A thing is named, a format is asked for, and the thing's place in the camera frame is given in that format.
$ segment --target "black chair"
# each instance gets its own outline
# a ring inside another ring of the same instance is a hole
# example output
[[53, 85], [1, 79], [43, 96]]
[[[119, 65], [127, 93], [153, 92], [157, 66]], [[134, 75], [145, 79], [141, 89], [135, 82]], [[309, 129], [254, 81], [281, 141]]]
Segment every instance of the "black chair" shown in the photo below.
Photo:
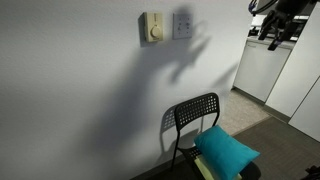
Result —
[[[193, 146], [189, 149], [182, 149], [178, 147], [180, 139], [180, 130], [183, 129], [186, 125], [188, 125], [190, 122], [199, 119], [200, 117], [204, 117], [205, 115], [214, 113], [216, 114], [216, 118], [213, 121], [212, 126], [216, 125], [220, 115], [219, 97], [215, 93], [208, 93], [182, 102], [176, 106], [174, 110], [174, 118], [177, 128], [177, 140], [173, 153], [171, 170], [173, 170], [176, 153], [177, 150], [179, 150], [186, 158], [186, 162], [190, 165], [195, 175], [199, 179], [204, 179], [200, 170], [197, 168], [197, 165], [194, 163], [196, 157], [198, 155], [201, 155], [199, 149], [196, 146]], [[253, 162], [251, 162], [240, 172], [240, 175], [244, 180], [255, 180], [261, 177], [261, 172], [259, 168]]]

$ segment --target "light switch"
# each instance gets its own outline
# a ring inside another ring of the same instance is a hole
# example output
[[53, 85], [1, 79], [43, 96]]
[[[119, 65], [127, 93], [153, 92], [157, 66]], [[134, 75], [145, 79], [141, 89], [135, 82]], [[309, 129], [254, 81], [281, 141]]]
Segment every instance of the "light switch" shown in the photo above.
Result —
[[144, 13], [145, 19], [145, 36], [147, 42], [156, 42], [163, 40], [162, 14], [161, 13]]
[[192, 37], [192, 15], [173, 14], [173, 39]]

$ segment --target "white cabinet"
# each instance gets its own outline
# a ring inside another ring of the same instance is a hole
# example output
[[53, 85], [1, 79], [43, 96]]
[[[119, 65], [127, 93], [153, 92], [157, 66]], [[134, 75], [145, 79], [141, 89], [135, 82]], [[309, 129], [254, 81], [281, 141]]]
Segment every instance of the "white cabinet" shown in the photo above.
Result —
[[291, 49], [247, 41], [234, 86], [265, 102]]
[[313, 86], [289, 124], [320, 141], [320, 80]]

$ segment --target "turquoise cushion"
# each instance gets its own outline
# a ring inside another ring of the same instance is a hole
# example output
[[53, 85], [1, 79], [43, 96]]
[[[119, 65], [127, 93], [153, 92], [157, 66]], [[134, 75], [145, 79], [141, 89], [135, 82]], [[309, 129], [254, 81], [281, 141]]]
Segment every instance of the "turquoise cushion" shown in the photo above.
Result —
[[194, 142], [221, 180], [234, 179], [260, 154], [229, 136], [220, 126], [204, 131]]

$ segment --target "chair seat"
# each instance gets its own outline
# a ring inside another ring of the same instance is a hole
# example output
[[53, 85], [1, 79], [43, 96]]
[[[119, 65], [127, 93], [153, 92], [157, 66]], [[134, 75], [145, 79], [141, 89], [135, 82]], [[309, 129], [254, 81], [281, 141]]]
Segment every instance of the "chair seat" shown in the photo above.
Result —
[[[192, 167], [196, 176], [199, 179], [204, 179], [197, 165], [194, 163], [197, 156], [202, 154], [200, 150], [196, 146], [188, 149], [178, 148], [178, 150], [186, 158], [187, 163]], [[250, 162], [239, 174], [243, 180], [257, 180], [261, 177], [260, 169], [254, 162]]]

